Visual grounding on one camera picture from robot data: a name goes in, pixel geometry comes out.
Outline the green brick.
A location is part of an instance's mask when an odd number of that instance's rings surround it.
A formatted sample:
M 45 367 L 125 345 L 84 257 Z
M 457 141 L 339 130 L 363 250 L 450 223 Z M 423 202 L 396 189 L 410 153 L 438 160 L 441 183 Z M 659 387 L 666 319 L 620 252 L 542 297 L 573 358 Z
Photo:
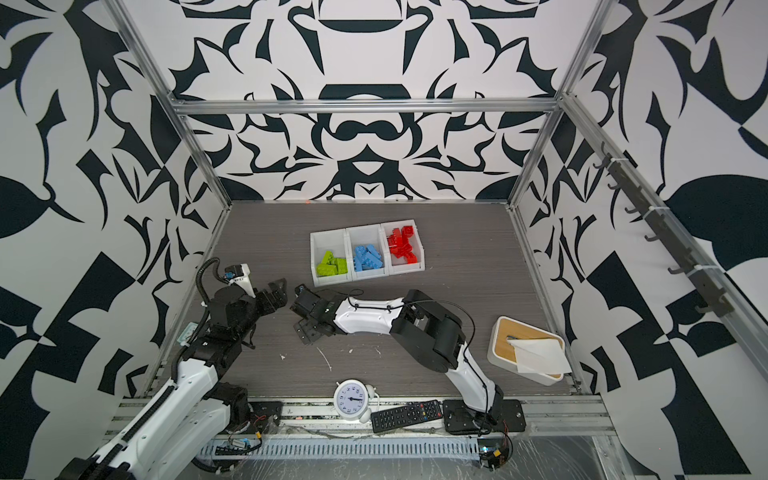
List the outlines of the green brick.
M 336 267 L 336 258 L 332 251 L 326 250 L 322 260 L 320 262 L 320 265 L 326 265 L 329 267 Z
M 335 258 L 333 264 L 338 275 L 346 275 L 348 273 L 347 261 L 345 258 Z
M 318 277 L 330 277 L 338 275 L 338 269 L 335 265 L 329 265 L 329 264 L 318 264 L 315 268 L 316 274 Z

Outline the blue brick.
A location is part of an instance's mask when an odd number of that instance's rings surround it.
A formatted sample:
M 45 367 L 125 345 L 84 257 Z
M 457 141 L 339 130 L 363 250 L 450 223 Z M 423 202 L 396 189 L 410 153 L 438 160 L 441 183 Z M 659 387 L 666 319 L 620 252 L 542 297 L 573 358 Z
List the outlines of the blue brick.
M 356 272 L 384 268 L 383 258 L 373 244 L 355 246 L 353 248 L 353 262 Z

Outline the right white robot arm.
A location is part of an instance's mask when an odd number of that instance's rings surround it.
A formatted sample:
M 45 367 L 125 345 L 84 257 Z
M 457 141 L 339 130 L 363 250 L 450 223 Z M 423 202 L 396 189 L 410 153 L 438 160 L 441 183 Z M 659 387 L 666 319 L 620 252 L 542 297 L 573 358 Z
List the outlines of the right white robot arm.
M 363 300 L 348 294 L 327 299 L 301 284 L 291 310 L 302 342 L 322 336 L 378 334 L 392 337 L 420 365 L 443 373 L 461 394 L 464 408 L 478 421 L 500 420 L 504 393 L 481 369 L 461 320 L 420 290 L 393 300 Z

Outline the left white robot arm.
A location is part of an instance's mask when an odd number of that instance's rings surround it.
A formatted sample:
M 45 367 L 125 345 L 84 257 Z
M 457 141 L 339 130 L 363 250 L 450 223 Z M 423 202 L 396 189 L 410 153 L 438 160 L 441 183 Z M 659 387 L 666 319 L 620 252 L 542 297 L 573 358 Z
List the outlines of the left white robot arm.
M 137 416 L 88 458 L 72 459 L 62 479 L 174 479 L 222 432 L 240 432 L 253 412 L 244 387 L 226 383 L 257 321 L 288 302 L 285 279 L 253 287 L 245 264 L 218 270 L 203 263 L 195 277 L 203 316 L 170 366 L 163 387 Z

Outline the small green square clock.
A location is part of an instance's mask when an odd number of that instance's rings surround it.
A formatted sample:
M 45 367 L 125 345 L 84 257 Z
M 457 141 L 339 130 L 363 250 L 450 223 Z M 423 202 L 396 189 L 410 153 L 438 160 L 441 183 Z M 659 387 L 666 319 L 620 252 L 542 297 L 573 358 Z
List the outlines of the small green square clock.
M 190 322 L 188 323 L 184 329 L 181 331 L 179 336 L 177 337 L 177 343 L 181 347 L 188 346 L 190 341 L 192 340 L 192 337 L 194 336 L 194 332 L 197 329 L 198 324 L 196 322 Z

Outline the left white bin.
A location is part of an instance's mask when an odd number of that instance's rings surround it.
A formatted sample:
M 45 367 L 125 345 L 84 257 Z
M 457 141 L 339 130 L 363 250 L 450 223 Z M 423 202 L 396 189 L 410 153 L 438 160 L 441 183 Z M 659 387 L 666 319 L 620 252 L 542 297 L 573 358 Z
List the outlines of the left white bin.
M 344 229 L 310 234 L 311 273 L 316 287 L 346 283 L 351 280 L 352 260 L 347 253 Z

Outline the white bin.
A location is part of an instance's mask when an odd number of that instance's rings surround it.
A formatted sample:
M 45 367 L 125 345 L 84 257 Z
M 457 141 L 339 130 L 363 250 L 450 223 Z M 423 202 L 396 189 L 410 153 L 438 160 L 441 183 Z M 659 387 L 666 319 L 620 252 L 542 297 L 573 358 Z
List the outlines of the white bin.
M 393 235 L 395 228 L 413 226 L 415 234 L 410 238 Z M 425 270 L 425 250 L 419 236 L 418 227 L 413 219 L 384 222 L 381 224 L 384 234 L 385 261 L 390 275 L 417 273 Z M 408 264 L 404 258 L 407 252 L 415 254 L 418 264 Z
M 346 283 L 351 280 L 352 260 L 347 253 L 344 229 L 310 234 L 311 273 L 316 287 Z
M 362 281 L 387 275 L 383 229 L 379 224 L 346 229 L 347 252 L 352 259 L 352 280 Z

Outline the middle white bin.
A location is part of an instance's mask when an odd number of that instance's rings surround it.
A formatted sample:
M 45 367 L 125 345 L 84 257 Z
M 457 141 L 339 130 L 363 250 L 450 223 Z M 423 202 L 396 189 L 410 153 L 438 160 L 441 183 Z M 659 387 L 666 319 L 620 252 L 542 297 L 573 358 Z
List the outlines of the middle white bin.
M 346 229 L 347 252 L 352 259 L 352 280 L 362 281 L 387 275 L 383 229 L 379 224 Z

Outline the right white bin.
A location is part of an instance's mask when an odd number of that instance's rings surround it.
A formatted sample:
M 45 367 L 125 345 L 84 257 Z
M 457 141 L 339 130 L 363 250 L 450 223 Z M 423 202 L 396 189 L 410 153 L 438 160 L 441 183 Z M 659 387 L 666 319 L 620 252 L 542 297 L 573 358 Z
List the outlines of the right white bin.
M 415 234 L 410 238 L 393 235 L 395 228 L 413 226 Z M 390 275 L 417 273 L 425 270 L 425 250 L 419 236 L 418 227 L 413 219 L 384 222 L 381 224 L 384 234 L 385 261 Z M 404 258 L 407 252 L 415 254 L 418 264 L 408 264 Z

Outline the white analog clock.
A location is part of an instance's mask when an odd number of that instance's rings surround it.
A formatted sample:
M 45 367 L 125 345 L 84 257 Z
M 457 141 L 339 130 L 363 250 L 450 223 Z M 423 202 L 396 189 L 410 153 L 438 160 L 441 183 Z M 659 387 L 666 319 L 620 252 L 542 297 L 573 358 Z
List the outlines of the white analog clock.
M 366 424 L 371 421 L 372 405 L 378 405 L 380 396 L 376 388 L 360 380 L 349 379 L 337 385 L 333 406 L 345 421 Z

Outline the black remote control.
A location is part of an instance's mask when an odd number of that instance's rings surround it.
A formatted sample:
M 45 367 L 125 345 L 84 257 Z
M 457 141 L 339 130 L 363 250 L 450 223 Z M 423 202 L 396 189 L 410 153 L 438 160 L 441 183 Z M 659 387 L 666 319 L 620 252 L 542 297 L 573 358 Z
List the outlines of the black remote control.
M 422 423 L 441 420 L 443 410 L 437 400 L 411 402 L 404 406 L 373 412 L 370 417 L 374 434 L 381 434 Z

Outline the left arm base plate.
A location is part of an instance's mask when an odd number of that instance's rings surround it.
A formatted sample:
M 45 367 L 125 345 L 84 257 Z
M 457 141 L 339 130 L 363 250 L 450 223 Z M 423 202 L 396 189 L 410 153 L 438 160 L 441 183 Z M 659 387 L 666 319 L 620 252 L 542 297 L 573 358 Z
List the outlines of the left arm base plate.
M 281 424 L 282 410 L 282 401 L 250 401 L 249 423 L 241 434 L 265 435 L 276 430 Z

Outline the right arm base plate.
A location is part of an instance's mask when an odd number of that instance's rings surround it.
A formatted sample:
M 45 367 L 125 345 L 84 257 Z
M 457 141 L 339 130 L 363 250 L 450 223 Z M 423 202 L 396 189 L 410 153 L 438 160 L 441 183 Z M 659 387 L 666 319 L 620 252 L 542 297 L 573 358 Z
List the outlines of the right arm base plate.
M 481 412 L 469 409 L 462 400 L 445 400 L 442 402 L 442 410 L 444 428 L 452 435 L 472 435 L 488 431 L 520 433 L 527 427 L 522 405 L 514 399 L 504 399 L 494 405 L 493 411 L 497 413 L 494 421 Z

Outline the wall hook rail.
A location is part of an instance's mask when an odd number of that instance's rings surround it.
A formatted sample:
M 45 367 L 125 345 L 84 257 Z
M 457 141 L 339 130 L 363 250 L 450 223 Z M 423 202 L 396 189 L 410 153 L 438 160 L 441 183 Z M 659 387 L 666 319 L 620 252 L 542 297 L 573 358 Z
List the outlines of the wall hook rail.
M 697 309 L 699 312 L 724 318 L 742 309 L 739 291 L 726 278 L 722 268 L 703 252 L 630 159 L 604 151 L 596 167 L 613 178 L 610 188 L 622 192 L 629 200 L 630 206 L 625 212 L 643 220 L 652 230 L 645 240 L 659 242 L 667 250 L 675 262 L 668 272 L 686 277 L 701 295 L 704 306 Z

